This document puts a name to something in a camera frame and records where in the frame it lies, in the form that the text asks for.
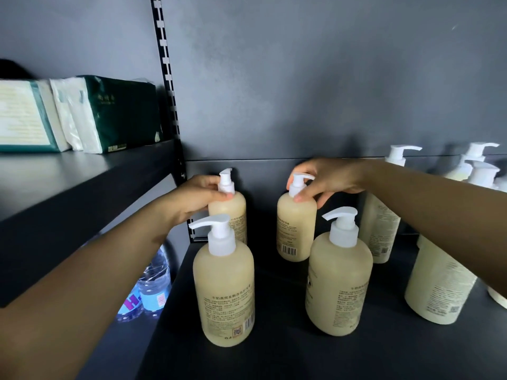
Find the metal shelf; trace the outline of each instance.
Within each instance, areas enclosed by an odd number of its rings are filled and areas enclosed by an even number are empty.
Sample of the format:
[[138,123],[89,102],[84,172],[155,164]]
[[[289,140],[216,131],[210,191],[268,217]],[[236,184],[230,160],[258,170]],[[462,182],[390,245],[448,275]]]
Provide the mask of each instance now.
[[107,155],[0,155],[0,306],[168,174],[175,140]]

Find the hand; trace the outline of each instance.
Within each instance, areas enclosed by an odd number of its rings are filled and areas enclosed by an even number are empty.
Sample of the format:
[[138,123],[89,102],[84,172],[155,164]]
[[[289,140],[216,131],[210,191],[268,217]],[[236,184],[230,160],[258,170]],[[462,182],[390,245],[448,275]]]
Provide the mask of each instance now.
[[359,186],[362,176],[361,165],[364,159],[311,159],[297,165],[287,181],[287,189],[294,179],[293,172],[309,173],[315,180],[299,192],[295,202],[311,199],[321,193],[317,200],[317,208],[322,208],[335,192],[359,193],[364,191]]
[[165,208],[171,213],[174,224],[187,221],[194,213],[206,209],[212,201],[225,201],[232,193],[218,191],[219,176],[196,175],[161,197]]

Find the plastic water bottle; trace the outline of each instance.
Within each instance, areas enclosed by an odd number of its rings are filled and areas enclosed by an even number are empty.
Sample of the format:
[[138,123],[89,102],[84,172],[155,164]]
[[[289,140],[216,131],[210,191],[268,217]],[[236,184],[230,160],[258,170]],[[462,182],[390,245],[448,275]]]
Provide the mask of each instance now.
[[134,320],[138,318],[141,313],[143,313],[143,302],[141,301],[139,288],[136,285],[123,302],[122,307],[116,315],[116,321],[124,323]]
[[171,290],[171,274],[169,261],[165,252],[161,249],[146,267],[141,278],[137,281],[141,292],[144,312],[158,319],[162,313],[165,302]]

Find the cream-colored plastic bottle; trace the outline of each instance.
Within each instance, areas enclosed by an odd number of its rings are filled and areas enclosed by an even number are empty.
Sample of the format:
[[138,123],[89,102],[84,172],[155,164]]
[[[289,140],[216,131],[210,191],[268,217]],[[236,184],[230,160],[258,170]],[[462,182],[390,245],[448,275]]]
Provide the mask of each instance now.
[[[497,189],[502,192],[507,192],[507,177],[498,177],[495,179],[494,189]],[[495,291],[493,288],[488,287],[488,293],[493,300],[495,300],[498,304],[507,309],[507,299]]]
[[[466,153],[462,154],[459,163],[452,171],[447,172],[444,177],[456,180],[456,181],[464,181],[470,177],[472,173],[472,166],[468,164],[466,161],[484,161],[486,156],[483,155],[484,148],[487,146],[499,146],[497,143],[485,143],[485,142],[473,142],[468,146],[468,150]],[[417,246],[421,248],[422,243],[424,242],[425,237],[420,235],[417,239]]]
[[310,248],[315,234],[317,203],[314,199],[296,203],[294,196],[301,192],[306,184],[304,179],[315,177],[306,173],[293,173],[294,181],[288,193],[278,199],[276,209],[276,249],[290,262],[302,262],[310,256]]
[[[473,162],[468,182],[491,188],[497,167]],[[419,250],[405,300],[417,314],[436,324],[454,323],[477,277],[428,239]]]
[[234,238],[230,219],[220,214],[189,224],[191,229],[212,226],[194,259],[194,282],[202,330],[218,346],[241,343],[255,322],[254,257]]
[[345,336],[359,323],[373,258],[358,239],[354,222],[358,211],[341,207],[323,215],[337,218],[331,231],[318,236],[312,244],[306,287],[306,313],[323,332]]
[[219,191],[232,193],[234,197],[227,201],[213,201],[208,205],[210,216],[225,213],[231,216],[230,227],[234,230],[236,238],[246,244],[246,200],[241,192],[234,190],[231,180],[232,168],[220,172]]
[[[388,163],[405,166],[405,149],[421,150],[420,146],[391,145],[391,153],[385,160]],[[390,210],[373,194],[367,193],[359,227],[359,239],[371,250],[373,262],[383,264],[389,260],[392,245],[400,224],[400,217]]]

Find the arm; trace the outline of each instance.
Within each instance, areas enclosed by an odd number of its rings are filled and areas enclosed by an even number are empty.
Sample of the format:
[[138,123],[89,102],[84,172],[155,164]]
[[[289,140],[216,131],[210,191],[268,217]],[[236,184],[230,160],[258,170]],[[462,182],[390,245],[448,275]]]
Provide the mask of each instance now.
[[2,378],[74,378],[169,230],[232,196],[216,191],[218,183],[218,176],[193,177],[78,249],[1,309]]
[[499,293],[507,296],[507,194],[376,159],[313,159],[315,181],[294,200],[366,190]]

